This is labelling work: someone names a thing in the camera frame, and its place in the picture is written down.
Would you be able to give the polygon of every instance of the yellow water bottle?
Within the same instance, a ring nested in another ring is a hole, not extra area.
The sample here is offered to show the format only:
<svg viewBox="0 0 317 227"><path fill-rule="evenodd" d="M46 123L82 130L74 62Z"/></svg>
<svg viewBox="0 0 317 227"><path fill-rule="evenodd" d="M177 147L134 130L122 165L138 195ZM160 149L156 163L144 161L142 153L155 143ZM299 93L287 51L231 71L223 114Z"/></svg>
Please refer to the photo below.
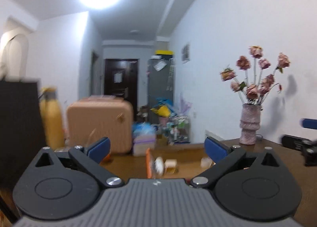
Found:
<svg viewBox="0 0 317 227"><path fill-rule="evenodd" d="M40 111L45 130L46 144L53 150L64 147L61 107L56 98L56 88L43 88Z"/></svg>

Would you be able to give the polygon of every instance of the pink vase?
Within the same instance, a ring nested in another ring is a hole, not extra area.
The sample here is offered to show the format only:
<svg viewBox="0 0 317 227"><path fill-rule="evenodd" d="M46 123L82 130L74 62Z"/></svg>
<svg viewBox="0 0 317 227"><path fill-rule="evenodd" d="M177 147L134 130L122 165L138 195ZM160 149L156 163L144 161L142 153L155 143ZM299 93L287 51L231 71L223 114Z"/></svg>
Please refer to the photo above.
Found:
<svg viewBox="0 0 317 227"><path fill-rule="evenodd" d="M259 105L244 104L242 108L240 128L240 143L254 145L256 142L256 131L260 128L261 111Z"/></svg>

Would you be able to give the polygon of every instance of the screw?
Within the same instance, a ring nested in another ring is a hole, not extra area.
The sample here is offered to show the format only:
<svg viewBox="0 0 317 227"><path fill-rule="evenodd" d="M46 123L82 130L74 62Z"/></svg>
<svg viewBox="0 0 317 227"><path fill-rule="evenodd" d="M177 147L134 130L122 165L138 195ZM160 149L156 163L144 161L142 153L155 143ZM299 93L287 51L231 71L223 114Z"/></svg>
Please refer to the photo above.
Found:
<svg viewBox="0 0 317 227"><path fill-rule="evenodd" d="M193 183L196 185L203 185L208 183L208 179L206 177L198 176L193 179Z"/></svg>
<svg viewBox="0 0 317 227"><path fill-rule="evenodd" d="M116 186L119 185L122 182L122 180L119 177L111 177L107 179L106 183L110 186Z"/></svg>

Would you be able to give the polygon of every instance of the artificial flower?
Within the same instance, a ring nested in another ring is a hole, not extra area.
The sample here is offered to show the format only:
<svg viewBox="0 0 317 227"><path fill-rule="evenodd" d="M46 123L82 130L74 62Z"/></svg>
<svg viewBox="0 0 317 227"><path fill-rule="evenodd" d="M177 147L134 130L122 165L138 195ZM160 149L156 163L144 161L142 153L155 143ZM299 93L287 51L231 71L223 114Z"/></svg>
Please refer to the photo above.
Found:
<svg viewBox="0 0 317 227"><path fill-rule="evenodd" d="M240 91L240 85L235 81L231 81L230 87L233 90L233 92Z"/></svg>
<svg viewBox="0 0 317 227"><path fill-rule="evenodd" d="M240 70L247 70L251 68L250 61L245 56L240 56L239 60L237 61L237 66Z"/></svg>
<svg viewBox="0 0 317 227"><path fill-rule="evenodd" d="M259 60L259 66L262 70L264 70L264 69L269 68L271 66L271 64L266 58L264 58L264 59Z"/></svg>
<svg viewBox="0 0 317 227"><path fill-rule="evenodd" d="M259 89L259 94L260 94L260 96L264 96L269 91L270 91L270 88L262 87L262 88Z"/></svg>
<svg viewBox="0 0 317 227"><path fill-rule="evenodd" d="M253 58L259 59L263 56L263 49L260 46L250 46L249 50Z"/></svg>
<svg viewBox="0 0 317 227"><path fill-rule="evenodd" d="M221 74L222 81L231 80L236 76L236 73L230 68L225 69L220 74Z"/></svg>
<svg viewBox="0 0 317 227"><path fill-rule="evenodd" d="M291 62L289 61L288 56L280 53L280 55L278 56L278 67L285 68L289 67L290 64Z"/></svg>
<svg viewBox="0 0 317 227"><path fill-rule="evenodd" d="M274 79L274 75L270 74L268 76L266 76L262 82L261 82L261 87L266 87L269 88L271 87L271 85L274 83L275 79Z"/></svg>
<svg viewBox="0 0 317 227"><path fill-rule="evenodd" d="M256 88L256 85L251 84L250 86L247 87L246 90L247 98L250 100L254 100L258 98L258 91Z"/></svg>

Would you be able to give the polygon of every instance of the door handle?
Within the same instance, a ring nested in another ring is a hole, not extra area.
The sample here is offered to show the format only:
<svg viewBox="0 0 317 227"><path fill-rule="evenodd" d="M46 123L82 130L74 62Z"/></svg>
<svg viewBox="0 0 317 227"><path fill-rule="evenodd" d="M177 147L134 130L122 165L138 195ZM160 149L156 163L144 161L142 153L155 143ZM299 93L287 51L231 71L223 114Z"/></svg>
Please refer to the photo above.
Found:
<svg viewBox="0 0 317 227"><path fill-rule="evenodd" d="M124 98L128 98L128 96L129 96L129 88L125 88L124 89Z"/></svg>

